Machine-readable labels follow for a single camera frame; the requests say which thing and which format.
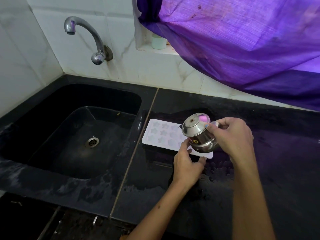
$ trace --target jar lid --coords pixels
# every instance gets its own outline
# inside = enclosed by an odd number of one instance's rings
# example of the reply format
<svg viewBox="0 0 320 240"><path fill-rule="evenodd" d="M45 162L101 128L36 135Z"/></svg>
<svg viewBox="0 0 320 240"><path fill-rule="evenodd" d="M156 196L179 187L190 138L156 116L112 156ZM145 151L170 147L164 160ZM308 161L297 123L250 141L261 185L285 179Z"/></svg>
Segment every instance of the jar lid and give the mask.
<svg viewBox="0 0 320 240"><path fill-rule="evenodd" d="M210 118L205 113L195 113L188 117L182 124L182 134L193 137L201 134L206 128L206 123L210 123Z"/></svg>

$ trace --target black sink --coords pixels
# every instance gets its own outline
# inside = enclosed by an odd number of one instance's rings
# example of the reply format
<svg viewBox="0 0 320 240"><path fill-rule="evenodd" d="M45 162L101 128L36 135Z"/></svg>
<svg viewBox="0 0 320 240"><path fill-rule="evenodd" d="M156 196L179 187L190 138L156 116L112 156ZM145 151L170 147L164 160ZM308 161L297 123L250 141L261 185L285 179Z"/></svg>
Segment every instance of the black sink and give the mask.
<svg viewBox="0 0 320 240"><path fill-rule="evenodd" d="M9 126L0 156L78 179L96 177L126 147L141 102L132 92L64 86Z"/></svg>

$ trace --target black granite countertop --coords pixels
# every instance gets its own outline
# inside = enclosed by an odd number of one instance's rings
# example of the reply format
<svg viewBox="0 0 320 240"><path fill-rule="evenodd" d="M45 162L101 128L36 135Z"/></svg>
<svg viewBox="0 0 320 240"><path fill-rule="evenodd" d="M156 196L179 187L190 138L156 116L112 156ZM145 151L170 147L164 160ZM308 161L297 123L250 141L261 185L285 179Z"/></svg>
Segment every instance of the black granite countertop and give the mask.
<svg viewBox="0 0 320 240"><path fill-rule="evenodd" d="M254 135L260 177L278 239L319 236L320 113L67 75L1 118L0 128L57 88L72 83L126 90L141 97L125 153L116 158L109 173L92 179L0 159L0 189L138 224L170 185L175 155L142 144L145 127L139 124L147 124L152 118L183 123L198 112L208 114L211 120L239 117ZM167 230L194 239L230 239L232 184L232 163L217 150Z"/></svg>

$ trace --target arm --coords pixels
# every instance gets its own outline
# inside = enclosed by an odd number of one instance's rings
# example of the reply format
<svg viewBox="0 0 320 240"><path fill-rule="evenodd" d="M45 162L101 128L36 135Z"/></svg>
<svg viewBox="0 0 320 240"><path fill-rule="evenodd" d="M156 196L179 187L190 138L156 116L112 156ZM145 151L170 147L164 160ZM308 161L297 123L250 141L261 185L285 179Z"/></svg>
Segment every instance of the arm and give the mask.
<svg viewBox="0 0 320 240"><path fill-rule="evenodd" d="M186 139L174 157L173 180L167 192L153 209L145 216L142 222L130 233L127 240L159 240L178 207L179 203L198 181L206 163L205 157L198 162L192 162L187 150L189 142Z"/></svg>
<svg viewBox="0 0 320 240"><path fill-rule="evenodd" d="M224 129L208 124L207 130L214 134L234 165L232 239L275 240L251 130L238 118L226 117L218 122Z"/></svg>

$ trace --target ice cube tray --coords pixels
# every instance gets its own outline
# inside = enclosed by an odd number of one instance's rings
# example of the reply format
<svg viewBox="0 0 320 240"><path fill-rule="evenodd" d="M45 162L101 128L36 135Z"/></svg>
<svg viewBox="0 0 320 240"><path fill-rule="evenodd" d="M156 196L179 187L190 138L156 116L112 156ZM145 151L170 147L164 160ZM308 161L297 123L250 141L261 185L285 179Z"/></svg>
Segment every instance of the ice cube tray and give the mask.
<svg viewBox="0 0 320 240"><path fill-rule="evenodd" d="M187 137L182 134L180 124L150 119L142 137L142 143L178 151L182 141ZM199 153L192 149L190 153L199 157L212 158L213 153Z"/></svg>

